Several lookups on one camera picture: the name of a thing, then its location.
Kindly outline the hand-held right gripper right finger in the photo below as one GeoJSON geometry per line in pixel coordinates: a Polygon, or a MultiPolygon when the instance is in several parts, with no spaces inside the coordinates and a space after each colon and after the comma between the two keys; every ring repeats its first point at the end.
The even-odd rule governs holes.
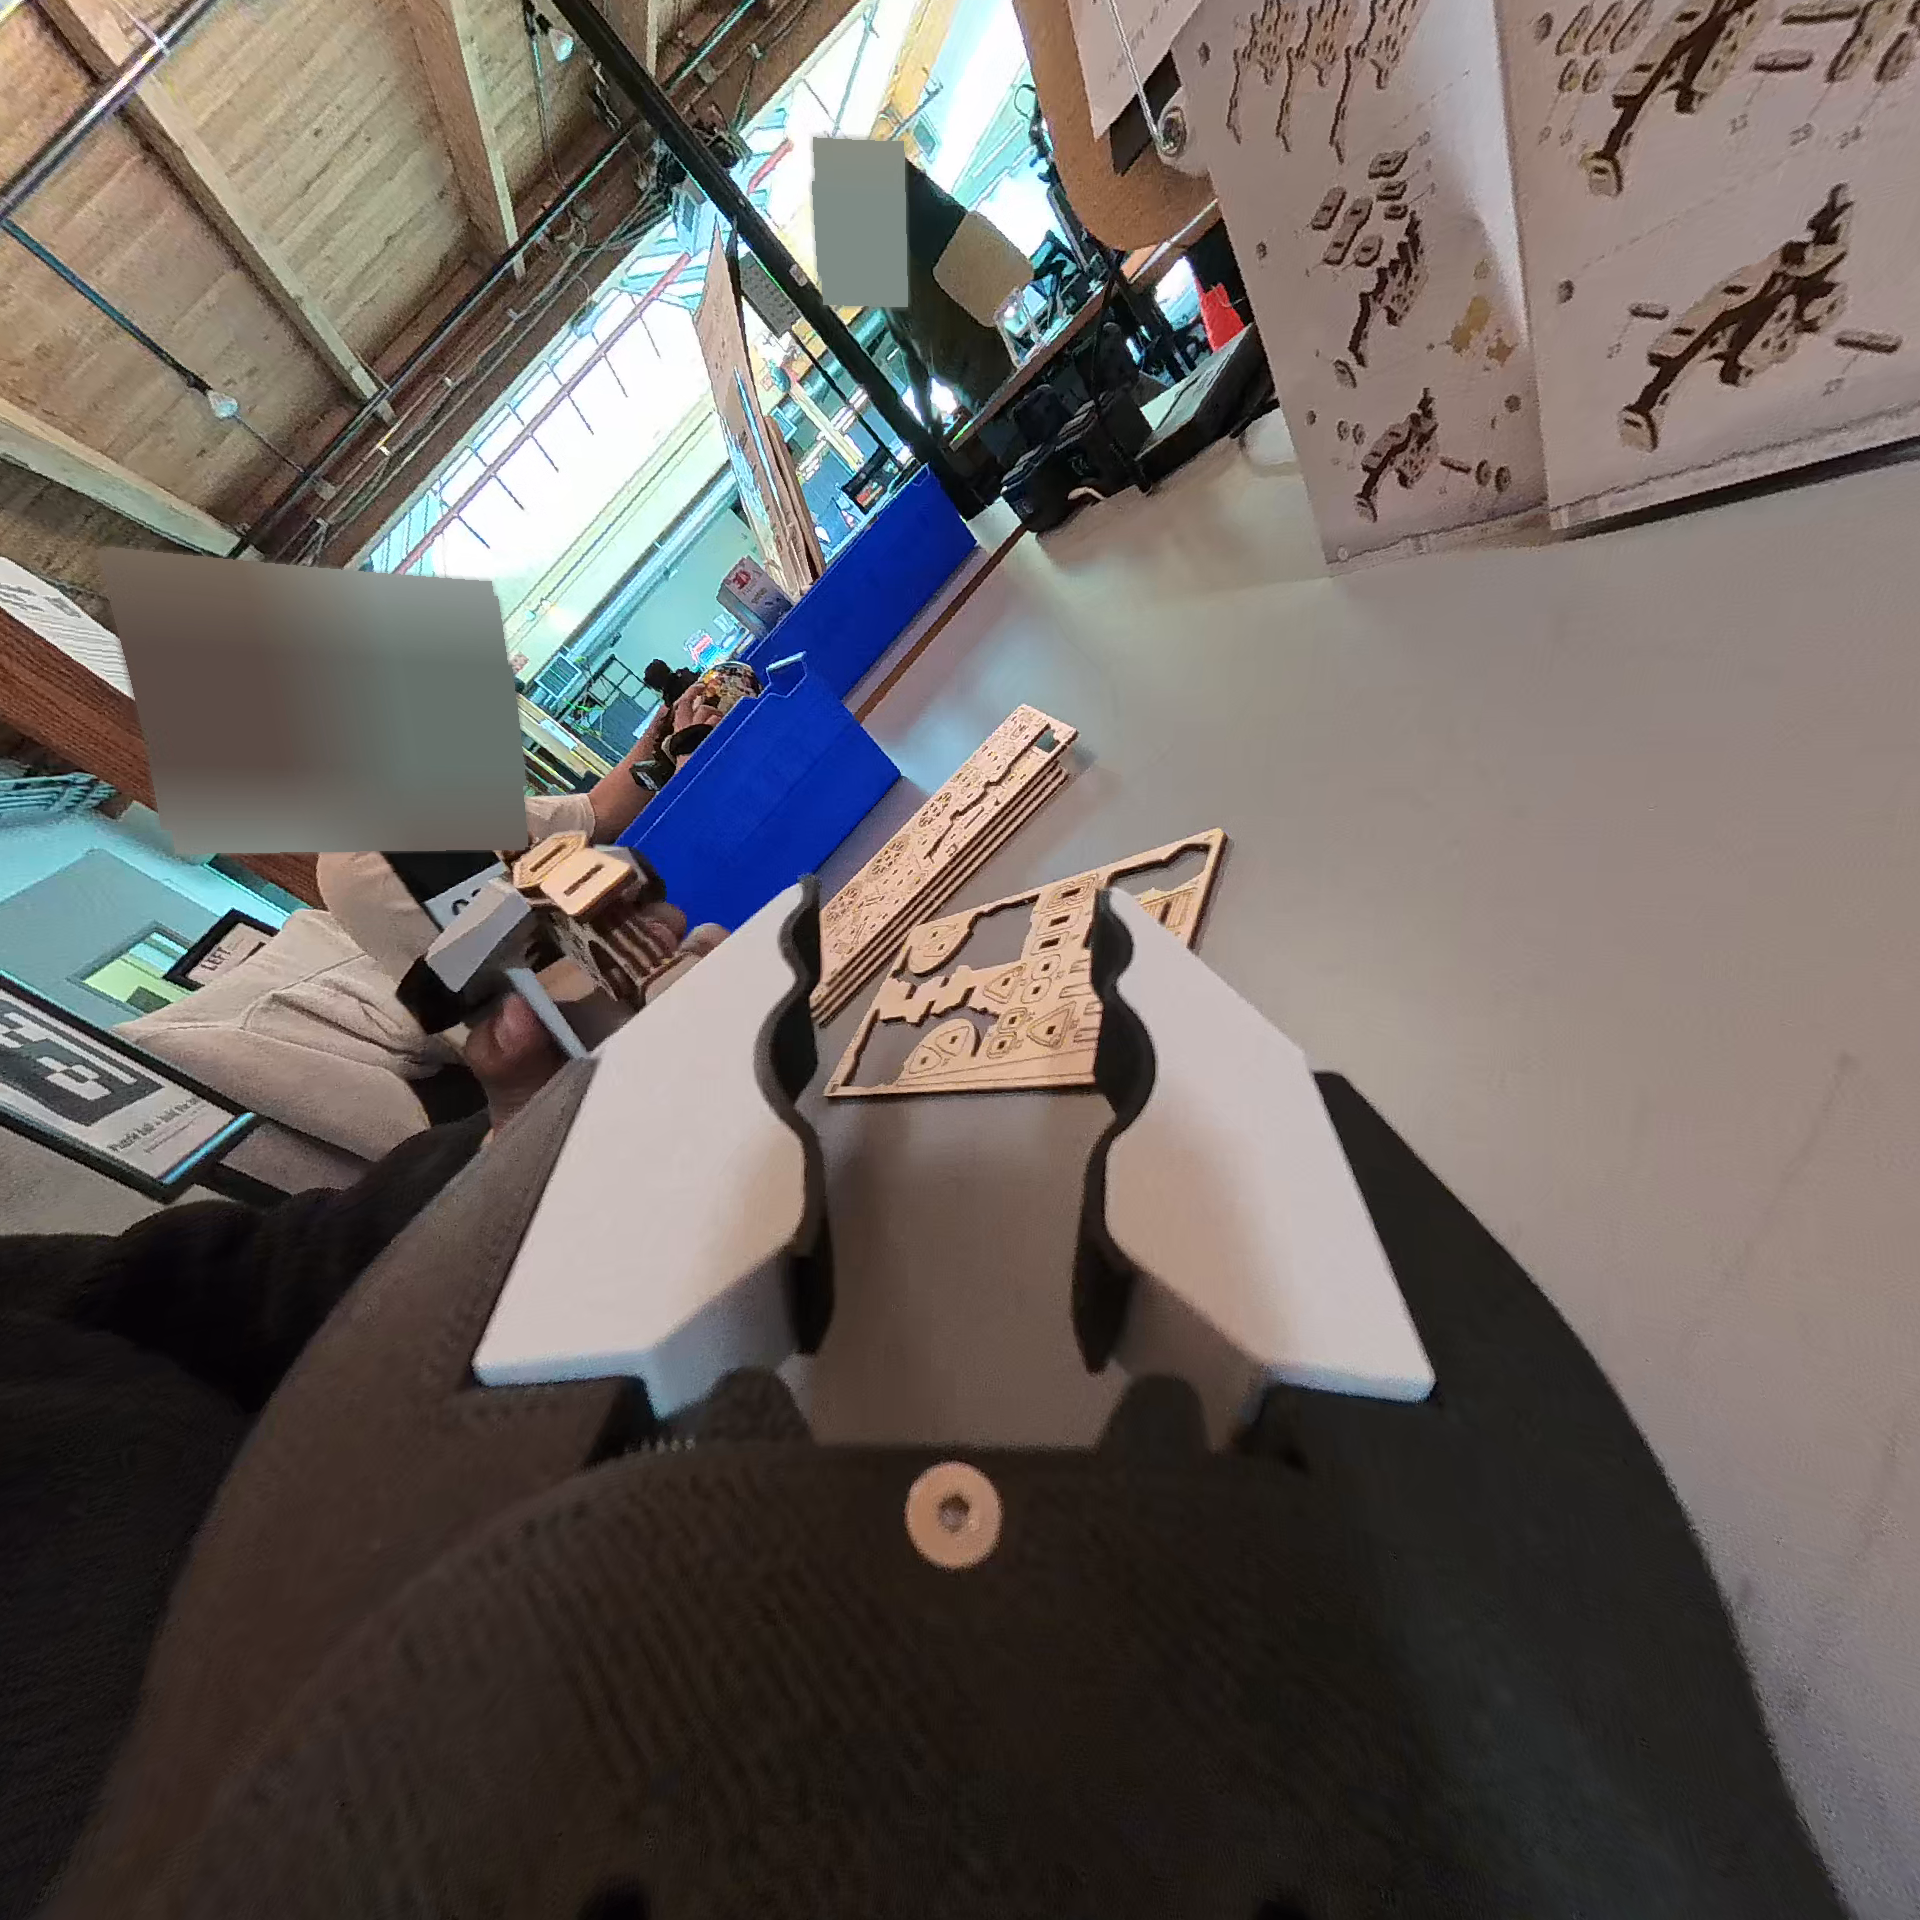
{"type": "Polygon", "coordinates": [[[1426,1404],[1437,1369],[1305,1051],[1117,886],[1068,1321],[1098,1378],[1190,1387],[1209,1437],[1277,1389],[1426,1404]]]}

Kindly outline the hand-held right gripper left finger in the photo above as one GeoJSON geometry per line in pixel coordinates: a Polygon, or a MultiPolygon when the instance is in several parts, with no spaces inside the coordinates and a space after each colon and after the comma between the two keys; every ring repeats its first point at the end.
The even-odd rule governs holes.
{"type": "Polygon", "coordinates": [[[473,1355],[485,1387],[637,1380],[685,1413],[814,1356],[835,1317],[816,1067],[818,881],[700,958],[590,1061],[473,1355]]]}

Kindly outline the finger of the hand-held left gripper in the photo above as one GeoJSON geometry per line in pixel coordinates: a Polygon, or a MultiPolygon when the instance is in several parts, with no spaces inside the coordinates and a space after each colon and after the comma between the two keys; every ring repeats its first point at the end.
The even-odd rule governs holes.
{"type": "Polygon", "coordinates": [[[450,997],[496,997],[535,938],[537,909],[525,895],[475,895],[427,951],[427,971],[450,997]]]}
{"type": "Polygon", "coordinates": [[[537,971],[504,969],[503,978],[506,981],[509,988],[530,1008],[540,1029],[565,1058],[583,1061],[590,1057],[590,1047],[565,1017],[563,1007],[548,992],[537,971]]]}

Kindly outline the wooden puzzle model assembly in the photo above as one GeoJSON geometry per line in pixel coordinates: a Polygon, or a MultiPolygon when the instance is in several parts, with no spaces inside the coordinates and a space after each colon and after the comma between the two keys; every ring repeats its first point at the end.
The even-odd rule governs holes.
{"type": "Polygon", "coordinates": [[[509,881],[559,954],[630,1012],[673,971],[689,936],[650,862],[578,830],[551,834],[509,861],[509,881]]]}

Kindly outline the wooden puzzle sheet with cutouts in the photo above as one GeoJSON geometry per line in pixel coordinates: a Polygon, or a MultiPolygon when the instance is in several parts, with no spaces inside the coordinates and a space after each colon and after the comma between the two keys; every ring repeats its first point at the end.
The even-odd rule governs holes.
{"type": "Polygon", "coordinates": [[[1070,1093],[1094,1080],[1096,903],[1121,891],[1193,949],[1231,850],[1203,828],[914,926],[831,1073],[836,1101],[1070,1093]]]}

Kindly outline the person's left forearm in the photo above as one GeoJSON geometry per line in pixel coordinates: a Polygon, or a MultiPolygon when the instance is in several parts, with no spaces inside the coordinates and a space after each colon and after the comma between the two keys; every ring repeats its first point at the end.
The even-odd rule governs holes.
{"type": "Polygon", "coordinates": [[[433,1126],[350,1189],[4,1238],[4,1688],[141,1667],[228,1468],[361,1277],[476,1157],[433,1126]]]}

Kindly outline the grey desk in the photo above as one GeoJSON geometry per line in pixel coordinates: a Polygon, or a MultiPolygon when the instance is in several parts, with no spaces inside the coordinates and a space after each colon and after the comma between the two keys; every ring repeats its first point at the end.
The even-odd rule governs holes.
{"type": "Polygon", "coordinates": [[[1072,775],[955,901],[1190,830],[1201,954],[1596,1356],[1857,1917],[1917,1917],[1917,457],[1333,572],[1285,423],[1023,539],[854,697],[1072,775]]]}

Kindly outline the person's left hand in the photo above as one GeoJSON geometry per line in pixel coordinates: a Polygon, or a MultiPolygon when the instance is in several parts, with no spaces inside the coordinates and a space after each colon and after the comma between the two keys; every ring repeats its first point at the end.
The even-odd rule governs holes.
{"type": "Polygon", "coordinates": [[[462,1061],[485,1094],[490,1131],[514,1121],[575,1054],[520,992],[509,990],[466,1025],[462,1061]]]}

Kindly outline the small framed sign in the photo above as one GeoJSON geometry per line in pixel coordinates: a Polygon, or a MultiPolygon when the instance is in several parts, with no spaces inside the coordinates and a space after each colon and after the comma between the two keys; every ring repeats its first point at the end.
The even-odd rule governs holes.
{"type": "Polygon", "coordinates": [[[185,992],[200,992],[272,945],[281,926],[238,909],[225,913],[164,972],[185,992]]]}

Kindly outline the blue plastic bin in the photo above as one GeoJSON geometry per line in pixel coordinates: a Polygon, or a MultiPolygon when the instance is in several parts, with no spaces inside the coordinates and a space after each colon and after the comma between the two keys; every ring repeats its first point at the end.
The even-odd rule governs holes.
{"type": "Polygon", "coordinates": [[[804,655],[772,663],[637,816],[637,853],[689,924],[737,930],[816,875],[901,781],[804,655]]]}
{"type": "Polygon", "coordinates": [[[772,664],[803,659],[844,699],[949,585],[983,559],[939,475],[921,469],[856,532],[781,624],[740,661],[762,684],[772,664]]]}

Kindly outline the framed black and white tag sign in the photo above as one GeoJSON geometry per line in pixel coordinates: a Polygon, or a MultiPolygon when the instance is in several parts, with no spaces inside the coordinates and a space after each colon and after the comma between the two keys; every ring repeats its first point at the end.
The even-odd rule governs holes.
{"type": "Polygon", "coordinates": [[[4,974],[3,1125],[169,1204],[221,1174],[262,1118],[4,974]]]}

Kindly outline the standing wooden board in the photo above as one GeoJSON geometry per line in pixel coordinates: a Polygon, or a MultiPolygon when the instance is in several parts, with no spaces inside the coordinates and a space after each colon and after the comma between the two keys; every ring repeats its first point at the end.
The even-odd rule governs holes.
{"type": "Polygon", "coordinates": [[[822,577],[824,555],[795,458],[759,394],[757,357],[745,326],[731,240],[733,230],[719,225],[693,315],[694,339],[726,438],[737,495],[762,565],[779,588],[799,603],[822,577]]]}

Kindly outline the black equipment case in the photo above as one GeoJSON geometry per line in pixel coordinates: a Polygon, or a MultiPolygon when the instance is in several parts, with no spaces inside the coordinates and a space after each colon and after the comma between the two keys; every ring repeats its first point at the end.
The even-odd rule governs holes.
{"type": "Polygon", "coordinates": [[[1087,506],[1150,495],[1214,444],[1266,415],[1277,389],[1259,324],[1241,328],[1175,386],[1148,400],[1117,377],[1075,410],[1043,397],[1041,427],[1007,470],[1001,498],[1031,535],[1065,526],[1087,506]]]}

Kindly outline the open instruction booklet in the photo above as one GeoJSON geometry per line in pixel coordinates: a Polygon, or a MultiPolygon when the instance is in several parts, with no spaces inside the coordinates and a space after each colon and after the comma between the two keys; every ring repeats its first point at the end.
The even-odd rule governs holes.
{"type": "Polygon", "coordinates": [[[1915,2],[1205,5],[1172,59],[1333,565],[1917,440],[1915,2]]]}

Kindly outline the printed instruction sheet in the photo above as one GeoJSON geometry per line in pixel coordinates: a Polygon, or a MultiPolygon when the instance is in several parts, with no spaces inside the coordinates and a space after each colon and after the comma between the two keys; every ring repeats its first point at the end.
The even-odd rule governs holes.
{"type": "Polygon", "coordinates": [[[1135,107],[1156,151],[1181,151],[1186,135],[1169,132],[1181,83],[1154,92],[1154,76],[1198,9],[1201,2],[1068,2],[1093,132],[1113,132],[1124,109],[1135,107]]]}

